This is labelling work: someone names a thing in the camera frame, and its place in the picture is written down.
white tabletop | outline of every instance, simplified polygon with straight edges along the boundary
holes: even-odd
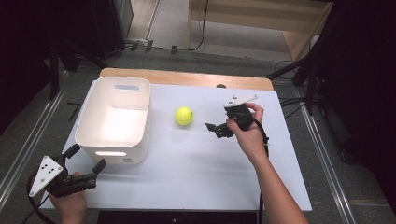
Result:
[[[218,139],[206,123],[226,120],[223,104],[233,95],[258,94],[263,127],[270,138],[270,160],[294,200],[312,210],[275,91],[151,85],[152,126],[146,159],[137,165],[108,164],[87,190],[88,207],[100,210],[255,211],[257,176],[236,138]],[[176,124],[180,106],[194,113],[191,125]],[[64,146],[76,143],[77,122]],[[66,162],[69,174],[90,173],[95,161],[82,149]],[[53,208],[45,202],[42,208]]]

dark curtain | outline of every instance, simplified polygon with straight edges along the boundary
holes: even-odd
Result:
[[[42,1],[0,2],[0,134],[50,80]]]
[[[351,135],[342,148],[375,174],[396,214],[396,2],[345,1],[334,12],[344,8],[318,58],[323,94]]]

wrist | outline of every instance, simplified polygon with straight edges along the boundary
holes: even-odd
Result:
[[[62,224],[82,224],[85,216],[62,217]]]
[[[269,163],[269,159],[265,150],[258,150],[255,154],[248,157],[254,168],[264,167]]]

tennis ball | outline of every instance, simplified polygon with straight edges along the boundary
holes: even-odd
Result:
[[[180,125],[189,125],[192,122],[194,115],[186,106],[180,107],[175,114],[175,120]]]

wooden table edge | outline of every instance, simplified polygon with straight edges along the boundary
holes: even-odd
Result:
[[[265,77],[240,77],[205,73],[189,73],[148,69],[105,68],[100,77],[141,77],[152,84],[217,87],[222,84],[230,89],[273,91],[270,79]]]

